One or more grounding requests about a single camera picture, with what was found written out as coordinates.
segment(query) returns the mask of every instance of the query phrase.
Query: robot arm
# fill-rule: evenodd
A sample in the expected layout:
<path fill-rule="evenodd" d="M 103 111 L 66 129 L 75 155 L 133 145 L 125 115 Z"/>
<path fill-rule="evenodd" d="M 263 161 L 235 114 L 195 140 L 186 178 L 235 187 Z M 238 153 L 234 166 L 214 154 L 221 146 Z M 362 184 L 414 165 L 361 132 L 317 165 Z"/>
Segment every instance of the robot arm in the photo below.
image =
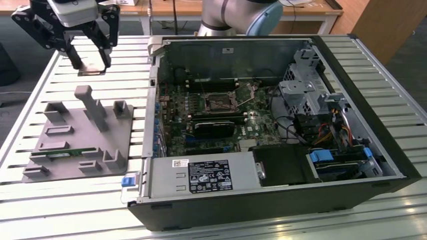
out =
<path fill-rule="evenodd" d="M 55 48 L 68 56 L 72 67 L 83 68 L 83 62 L 72 45 L 70 31 L 82 31 L 98 47 L 105 71 L 111 66 L 110 53 L 118 45 L 121 7 L 115 4 L 101 5 L 106 0 L 30 0 L 30 6 L 20 7 L 12 14 L 12 20 L 46 49 Z M 97 22 L 102 19 L 110 25 L 107 37 Z M 48 29 L 43 19 L 52 28 Z"/>
<path fill-rule="evenodd" d="M 281 21 L 278 0 L 203 0 L 199 36 L 269 35 Z"/>

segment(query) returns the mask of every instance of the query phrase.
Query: circuit board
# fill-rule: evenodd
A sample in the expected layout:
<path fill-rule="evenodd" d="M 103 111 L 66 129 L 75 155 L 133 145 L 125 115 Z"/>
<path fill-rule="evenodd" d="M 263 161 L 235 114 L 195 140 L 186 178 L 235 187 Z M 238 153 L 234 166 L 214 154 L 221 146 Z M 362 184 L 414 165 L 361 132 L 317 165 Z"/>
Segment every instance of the circuit board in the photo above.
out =
<path fill-rule="evenodd" d="M 253 86 L 251 81 L 242 81 L 234 92 L 210 93 L 190 93 L 186 87 L 179 85 L 161 87 L 167 156 L 247 151 L 239 145 L 245 140 L 253 140 L 250 142 L 255 146 L 275 145 L 282 142 L 278 126 L 267 107 L 267 91 L 263 87 L 255 87 L 255 90 L 251 90 Z M 245 122 L 235 125 L 233 136 L 207 139 L 195 137 L 195 120 L 190 116 L 209 115 L 210 111 L 245 114 Z"/>

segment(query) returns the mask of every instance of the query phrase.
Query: barcode sticker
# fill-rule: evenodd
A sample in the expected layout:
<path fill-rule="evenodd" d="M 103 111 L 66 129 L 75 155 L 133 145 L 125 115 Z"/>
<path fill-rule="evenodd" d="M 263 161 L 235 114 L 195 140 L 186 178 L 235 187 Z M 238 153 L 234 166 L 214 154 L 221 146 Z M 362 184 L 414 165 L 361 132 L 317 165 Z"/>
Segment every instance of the barcode sticker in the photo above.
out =
<path fill-rule="evenodd" d="M 189 167 L 189 159 L 173 160 L 173 168 Z"/>

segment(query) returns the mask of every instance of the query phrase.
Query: motherboard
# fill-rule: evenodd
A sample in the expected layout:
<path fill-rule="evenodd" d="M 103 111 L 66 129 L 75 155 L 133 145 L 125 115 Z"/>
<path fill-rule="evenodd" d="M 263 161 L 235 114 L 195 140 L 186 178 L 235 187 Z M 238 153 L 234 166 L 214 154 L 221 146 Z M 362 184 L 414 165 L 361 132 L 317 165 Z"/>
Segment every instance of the motherboard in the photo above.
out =
<path fill-rule="evenodd" d="M 269 90 L 255 80 L 161 84 L 167 156 L 247 152 L 250 147 L 279 144 Z"/>

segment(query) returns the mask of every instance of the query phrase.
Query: white sticker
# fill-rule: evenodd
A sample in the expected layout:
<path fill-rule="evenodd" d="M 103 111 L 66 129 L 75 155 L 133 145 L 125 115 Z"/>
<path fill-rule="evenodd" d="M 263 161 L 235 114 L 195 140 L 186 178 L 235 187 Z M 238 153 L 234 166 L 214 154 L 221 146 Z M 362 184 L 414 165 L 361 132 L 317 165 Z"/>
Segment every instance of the white sticker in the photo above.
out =
<path fill-rule="evenodd" d="M 50 158 L 62 158 L 62 157 L 70 157 L 71 155 L 68 153 L 58 153 L 47 155 Z"/>
<path fill-rule="evenodd" d="M 189 159 L 173 160 L 173 168 L 189 167 Z"/>

